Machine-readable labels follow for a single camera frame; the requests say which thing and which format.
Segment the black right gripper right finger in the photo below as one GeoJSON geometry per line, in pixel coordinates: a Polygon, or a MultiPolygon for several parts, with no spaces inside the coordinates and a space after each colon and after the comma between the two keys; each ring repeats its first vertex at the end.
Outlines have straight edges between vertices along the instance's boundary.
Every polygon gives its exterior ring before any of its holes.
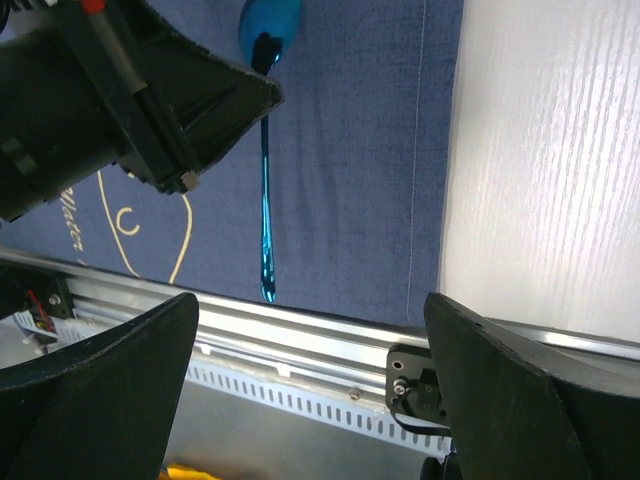
{"type": "Polygon", "coordinates": [[[638,478],[638,363],[546,346],[439,293],[424,316],[464,478],[638,478]]]}

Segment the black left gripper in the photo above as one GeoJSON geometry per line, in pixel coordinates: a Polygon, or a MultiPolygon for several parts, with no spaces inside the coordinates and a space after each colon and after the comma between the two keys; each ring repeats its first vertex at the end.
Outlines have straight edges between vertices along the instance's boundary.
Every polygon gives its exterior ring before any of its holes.
{"type": "Polygon", "coordinates": [[[216,165],[282,87],[196,45],[145,1],[4,1],[1,218],[13,222],[119,164],[159,192],[216,165]],[[149,98],[145,100],[144,91],[149,98]],[[152,126],[172,165],[141,149],[152,126]]]}

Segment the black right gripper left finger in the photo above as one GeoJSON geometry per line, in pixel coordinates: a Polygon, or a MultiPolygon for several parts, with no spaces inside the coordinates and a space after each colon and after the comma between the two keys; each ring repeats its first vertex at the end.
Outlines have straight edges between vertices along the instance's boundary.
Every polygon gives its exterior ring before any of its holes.
{"type": "Polygon", "coordinates": [[[158,478],[198,321],[196,297],[182,293],[2,369],[2,478],[158,478]]]}

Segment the blue metallic spoon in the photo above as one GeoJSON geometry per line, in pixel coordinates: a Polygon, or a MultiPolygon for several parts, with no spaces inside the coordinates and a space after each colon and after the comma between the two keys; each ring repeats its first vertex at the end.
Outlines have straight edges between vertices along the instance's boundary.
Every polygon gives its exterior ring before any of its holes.
{"type": "MultiPolygon", "coordinates": [[[[251,69],[263,76],[291,47],[300,23],[300,0],[248,0],[240,14],[238,42],[251,69]]],[[[265,301],[276,300],[274,242],[270,207],[269,118],[260,121],[261,140],[261,261],[260,284],[265,301]]]]}

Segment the blue cloth placemat with fish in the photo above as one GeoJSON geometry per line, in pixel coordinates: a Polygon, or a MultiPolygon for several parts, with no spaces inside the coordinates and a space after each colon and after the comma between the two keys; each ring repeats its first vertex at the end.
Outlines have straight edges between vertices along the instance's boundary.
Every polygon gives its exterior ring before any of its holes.
{"type": "MultiPolygon", "coordinates": [[[[308,1],[273,70],[276,302],[419,326],[436,290],[459,1],[308,1]]],[[[190,194],[109,166],[1,231],[46,257],[257,301],[260,131],[190,194]]]]}

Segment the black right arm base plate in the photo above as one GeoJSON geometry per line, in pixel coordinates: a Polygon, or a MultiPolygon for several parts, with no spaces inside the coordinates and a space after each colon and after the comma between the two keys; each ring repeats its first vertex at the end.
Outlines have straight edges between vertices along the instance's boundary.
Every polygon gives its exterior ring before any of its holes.
{"type": "Polygon", "coordinates": [[[435,362],[428,348],[391,346],[386,357],[385,403],[404,431],[451,436],[435,362]]]}

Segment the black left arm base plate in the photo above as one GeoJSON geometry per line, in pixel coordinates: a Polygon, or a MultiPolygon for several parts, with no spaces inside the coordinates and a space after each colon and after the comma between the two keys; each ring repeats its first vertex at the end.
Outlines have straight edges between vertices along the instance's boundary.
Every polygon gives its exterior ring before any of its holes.
{"type": "Polygon", "coordinates": [[[73,318],[64,275],[35,267],[1,264],[1,319],[10,319],[41,354],[57,342],[57,321],[73,318]]]}

